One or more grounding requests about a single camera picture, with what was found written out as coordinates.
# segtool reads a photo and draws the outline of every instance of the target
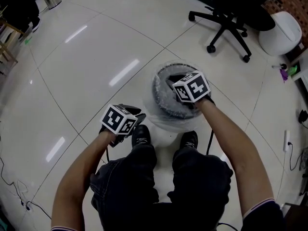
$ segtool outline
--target person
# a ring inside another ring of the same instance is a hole
[[[282,212],[254,144],[208,99],[196,106],[233,167],[242,230],[285,230]],[[110,161],[95,174],[107,145],[114,139],[113,133],[102,131],[64,175],[53,203],[53,231],[85,229],[82,202],[89,186],[94,191],[92,205],[104,230],[216,230],[229,201],[233,171],[218,157],[197,151],[194,131],[183,134],[173,156],[174,190],[167,194],[171,203],[158,203],[153,174],[157,159],[145,125],[134,129],[132,151],[127,157]]]
[[[35,0],[0,0],[4,19],[22,32],[26,32],[32,22],[32,31],[36,31],[40,24],[39,9]]]

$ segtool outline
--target black chair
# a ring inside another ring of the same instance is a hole
[[[265,1],[266,0],[212,0],[211,5],[214,9],[206,6],[206,8],[213,11],[212,14],[190,11],[188,19],[194,21],[195,16],[198,16],[221,24],[220,30],[215,35],[212,42],[207,46],[207,52],[214,53],[216,51],[214,46],[215,42],[225,30],[229,30],[247,52],[247,55],[243,57],[244,62],[247,63],[250,60],[251,52],[243,40],[243,38],[247,37],[247,29],[244,28],[244,24],[258,31],[267,31],[275,27],[275,22],[270,14],[261,7]]]

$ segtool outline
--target purple object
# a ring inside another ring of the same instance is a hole
[[[288,79],[288,74],[283,69],[280,70],[283,82],[285,82]]]

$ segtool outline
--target plastic bag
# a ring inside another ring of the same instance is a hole
[[[158,66],[142,98],[145,112],[152,123],[170,132],[184,133],[195,130],[205,122],[194,104],[181,103],[172,88],[175,79],[181,79],[195,70],[199,70],[198,66],[185,60],[173,60]]]

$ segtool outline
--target sleeve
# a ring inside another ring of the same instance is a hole
[[[266,199],[251,208],[243,217],[242,231],[285,231],[282,211],[274,199]]]
[[[58,226],[58,227],[52,227],[51,231],[77,231],[77,230]]]

